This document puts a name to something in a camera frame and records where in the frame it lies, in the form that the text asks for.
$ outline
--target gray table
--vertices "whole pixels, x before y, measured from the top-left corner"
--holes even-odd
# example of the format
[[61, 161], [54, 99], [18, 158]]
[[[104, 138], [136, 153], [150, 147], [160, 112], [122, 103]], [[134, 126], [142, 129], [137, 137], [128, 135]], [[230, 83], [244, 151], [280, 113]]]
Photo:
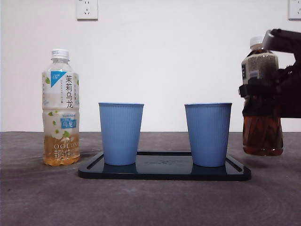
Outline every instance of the gray table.
[[[42, 163], [42, 133], [0, 138], [2, 226], [301, 225], [301, 133], [284, 134], [278, 157], [247, 155], [241, 133], [230, 133], [228, 153], [252, 171], [245, 182], [82, 179], [100, 133], [81, 133], [81, 160], [60, 167]], [[189, 149], [184, 132], [140, 137], [143, 151]]]

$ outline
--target brown tea bottle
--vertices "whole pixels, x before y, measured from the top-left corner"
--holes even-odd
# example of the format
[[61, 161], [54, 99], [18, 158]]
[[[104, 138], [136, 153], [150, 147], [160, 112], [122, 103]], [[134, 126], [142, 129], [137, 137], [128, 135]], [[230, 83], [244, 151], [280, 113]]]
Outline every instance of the brown tea bottle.
[[52, 64], [42, 74], [46, 165], [79, 160], [79, 76], [69, 66], [69, 52], [52, 50]]
[[[252, 81], [270, 85], [273, 72], [278, 69], [278, 57], [262, 47], [264, 36], [255, 36], [250, 40], [250, 54], [242, 62], [243, 84]], [[264, 108], [261, 96], [246, 96], [248, 104]], [[276, 156], [283, 152], [283, 137], [279, 110], [274, 107], [268, 114], [258, 109], [251, 115], [244, 114], [243, 149], [254, 155]]]

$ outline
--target blue cup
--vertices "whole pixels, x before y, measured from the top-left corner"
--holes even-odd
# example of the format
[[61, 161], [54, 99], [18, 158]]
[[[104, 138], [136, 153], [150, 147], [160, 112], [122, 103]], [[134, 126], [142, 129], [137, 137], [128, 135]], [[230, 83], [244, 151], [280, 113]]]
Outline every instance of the blue cup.
[[99, 103], [104, 162], [114, 166], [135, 163], [143, 104]]
[[193, 163], [199, 166], [225, 165], [232, 103], [185, 105]]

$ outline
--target black tray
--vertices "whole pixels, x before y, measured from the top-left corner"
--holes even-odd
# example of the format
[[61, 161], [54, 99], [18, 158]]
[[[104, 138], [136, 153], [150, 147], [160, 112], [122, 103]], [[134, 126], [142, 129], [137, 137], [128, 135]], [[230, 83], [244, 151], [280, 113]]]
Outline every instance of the black tray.
[[111, 166], [104, 163], [101, 151], [79, 167], [79, 176], [89, 179], [244, 181], [251, 178], [251, 171], [229, 155], [225, 166], [198, 166], [192, 163], [191, 152], [137, 152], [136, 163]]

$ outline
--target wall socket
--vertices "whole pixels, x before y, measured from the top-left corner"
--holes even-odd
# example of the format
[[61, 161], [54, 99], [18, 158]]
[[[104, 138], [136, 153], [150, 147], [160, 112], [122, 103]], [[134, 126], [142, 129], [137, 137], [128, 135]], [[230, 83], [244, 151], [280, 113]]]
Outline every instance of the wall socket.
[[78, 20], [98, 20], [98, 0], [77, 0]]
[[301, 20], [301, 0], [288, 0], [288, 19]]

